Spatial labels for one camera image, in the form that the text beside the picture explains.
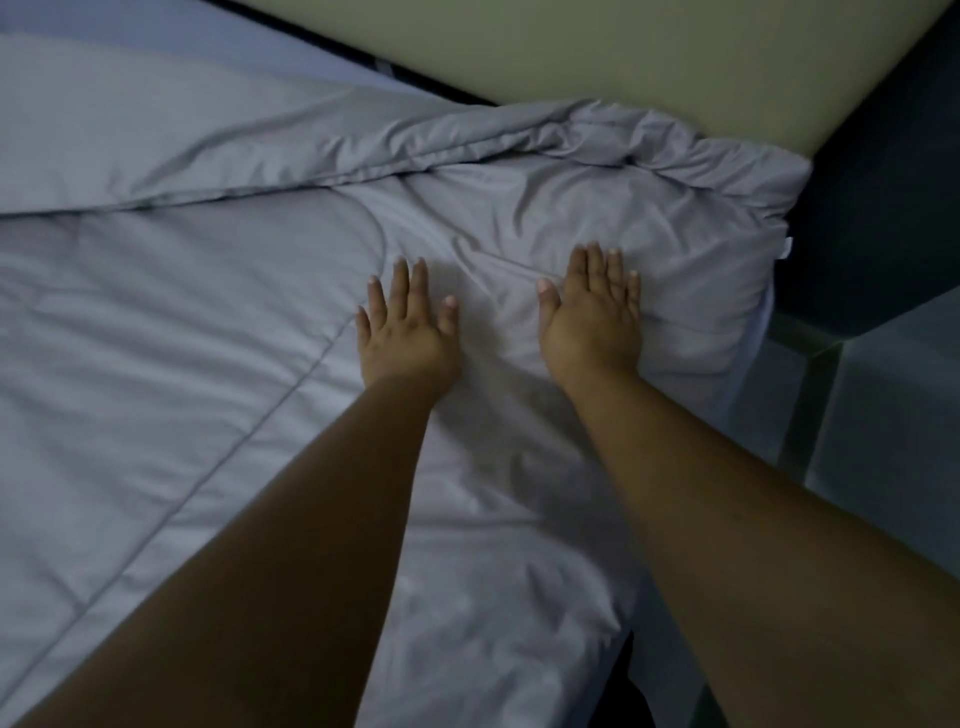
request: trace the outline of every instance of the wall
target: wall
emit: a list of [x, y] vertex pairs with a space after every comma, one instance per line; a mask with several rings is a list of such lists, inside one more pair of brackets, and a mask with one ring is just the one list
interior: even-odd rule
[[494, 101], [602, 97], [811, 154], [949, 0], [246, 0]]

